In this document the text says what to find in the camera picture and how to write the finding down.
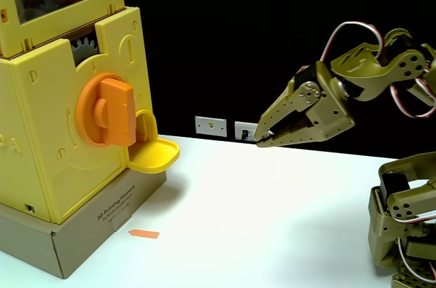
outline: wall switch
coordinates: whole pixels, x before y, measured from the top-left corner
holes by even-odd
[[[227,120],[196,116],[196,133],[227,137]]]
[[[243,138],[243,130],[248,131],[248,136],[245,138],[245,142],[255,142],[253,139],[254,133],[258,128],[257,123],[242,123],[240,121],[235,121],[234,123],[234,137],[236,140],[242,140]]]

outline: robotic arm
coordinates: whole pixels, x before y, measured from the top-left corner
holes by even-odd
[[[376,33],[379,42],[383,39]],[[306,142],[322,142],[354,126],[346,108],[349,99],[375,99],[388,86],[403,113],[425,118],[435,110],[436,58],[427,44],[415,43],[408,31],[395,29],[385,36],[384,48],[363,43],[331,62],[324,64],[326,53],[337,31],[315,65],[301,67],[289,81],[285,91],[262,115],[254,138],[259,147],[285,146]],[[413,116],[398,99],[395,82],[405,82],[408,91],[432,106],[430,112]]]
[[[328,69],[326,54],[344,25],[368,28],[379,45],[363,43],[333,60]],[[398,97],[397,82],[403,82],[431,109],[421,115],[409,113]],[[259,147],[329,140],[354,126],[347,109],[350,99],[369,101],[388,87],[405,115],[432,115],[436,111],[436,52],[428,44],[417,44],[404,29],[394,29],[383,39],[371,25],[344,22],[333,32],[321,60],[301,67],[262,115],[254,138]],[[436,209],[436,153],[387,163],[379,176],[381,184],[371,190],[369,201],[369,245],[375,265],[399,267],[393,287],[435,284],[436,225],[426,221],[436,216],[422,214]],[[410,189],[409,182],[420,179],[428,182]]]

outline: orange arrow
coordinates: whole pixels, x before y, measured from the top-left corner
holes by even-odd
[[[130,230],[129,234],[136,237],[153,238],[153,239],[157,239],[157,237],[159,237],[159,232],[139,230],[139,229]]]

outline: orange plastic piece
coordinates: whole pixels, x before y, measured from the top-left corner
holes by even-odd
[[[91,146],[131,146],[136,141],[133,87],[116,74],[94,77],[80,94],[76,125]]]
[[[130,230],[129,234],[136,237],[153,238],[153,239],[157,239],[157,237],[159,237],[159,232],[139,230],[139,229]]]

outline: white table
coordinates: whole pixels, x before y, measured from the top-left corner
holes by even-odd
[[[0,287],[390,287],[367,204],[391,160],[167,138],[181,148],[168,181],[69,279],[0,252]]]

